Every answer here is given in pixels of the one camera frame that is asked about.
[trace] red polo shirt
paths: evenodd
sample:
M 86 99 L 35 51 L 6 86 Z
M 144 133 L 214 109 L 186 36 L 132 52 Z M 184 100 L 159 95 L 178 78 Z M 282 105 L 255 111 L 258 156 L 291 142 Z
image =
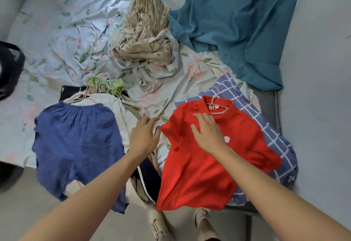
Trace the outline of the red polo shirt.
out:
M 161 126 L 168 137 L 171 149 L 162 172 L 161 189 L 157 210 L 174 210 L 182 206 L 221 210 L 237 188 L 236 182 L 211 155 L 200 148 L 191 131 L 191 125 L 199 128 L 195 113 L 221 112 L 219 107 L 209 111 L 206 103 L 212 97 L 180 105 L 169 122 Z M 215 98 L 214 104 L 228 109 L 220 115 L 212 115 L 226 137 L 227 145 L 238 155 L 262 170 L 277 169 L 282 159 L 265 143 L 259 125 L 250 116 L 238 110 L 232 100 Z

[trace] hand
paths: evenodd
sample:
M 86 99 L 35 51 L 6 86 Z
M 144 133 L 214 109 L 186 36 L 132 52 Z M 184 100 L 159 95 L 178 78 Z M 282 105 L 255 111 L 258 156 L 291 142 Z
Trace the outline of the hand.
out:
M 204 151 L 213 155 L 216 151 L 227 146 L 223 134 L 212 115 L 196 113 L 194 117 L 199 121 L 200 132 L 193 124 L 191 125 L 191 130 L 196 142 Z
M 155 135 L 153 135 L 152 130 L 159 119 L 150 119 L 145 116 L 138 120 L 136 127 L 131 132 L 128 154 L 133 154 L 133 156 L 143 161 L 155 150 L 160 141 L 161 130 L 158 126 Z

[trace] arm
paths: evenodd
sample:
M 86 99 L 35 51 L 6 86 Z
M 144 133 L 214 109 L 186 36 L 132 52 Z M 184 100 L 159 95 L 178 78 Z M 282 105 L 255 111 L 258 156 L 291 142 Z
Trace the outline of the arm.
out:
M 351 240 L 349 230 L 228 147 L 212 116 L 194 116 L 201 133 L 191 128 L 200 147 L 223 165 L 281 240 Z
M 138 165 L 160 139 L 158 118 L 144 117 L 133 128 L 129 152 L 97 178 L 40 219 L 20 241 L 88 241 L 105 218 Z

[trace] bed sheet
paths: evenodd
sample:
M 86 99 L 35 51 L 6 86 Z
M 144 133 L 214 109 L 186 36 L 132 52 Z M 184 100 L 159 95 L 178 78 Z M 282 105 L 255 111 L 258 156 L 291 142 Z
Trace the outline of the bed sheet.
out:
M 112 32 L 120 27 L 131 0 L 26 0 L 16 17 L 8 42 L 26 56 L 15 92 L 0 103 L 0 161 L 36 167 L 32 152 L 34 118 L 59 100 L 62 85 L 81 86 L 93 76 L 108 73 L 122 77 L 130 97 L 149 116 L 168 121 L 174 102 L 197 95 L 232 70 L 217 52 L 196 53 L 179 46 L 180 62 L 169 77 L 153 79 L 145 87 L 145 72 L 121 68 L 111 55 Z M 185 0 L 162 0 L 172 9 Z M 235 79 L 241 91 L 258 108 L 257 97 L 247 84 Z M 165 136 L 157 147 L 161 168 L 169 152 Z

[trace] shirt collar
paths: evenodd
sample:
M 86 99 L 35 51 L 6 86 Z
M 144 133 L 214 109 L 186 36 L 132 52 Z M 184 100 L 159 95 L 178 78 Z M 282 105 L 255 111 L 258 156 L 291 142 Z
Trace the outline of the shirt collar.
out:
M 211 96 L 203 96 L 199 100 L 199 112 L 207 113 L 211 115 L 211 111 L 208 109 L 208 105 L 206 103 L 211 103 L 212 97 Z M 221 98 L 214 98 L 213 104 L 222 105 L 227 107 L 228 109 L 222 114 L 213 114 L 213 118 L 217 123 L 224 123 L 234 117 L 237 112 L 237 108 L 234 106 L 234 102 L 230 99 L 221 99 Z

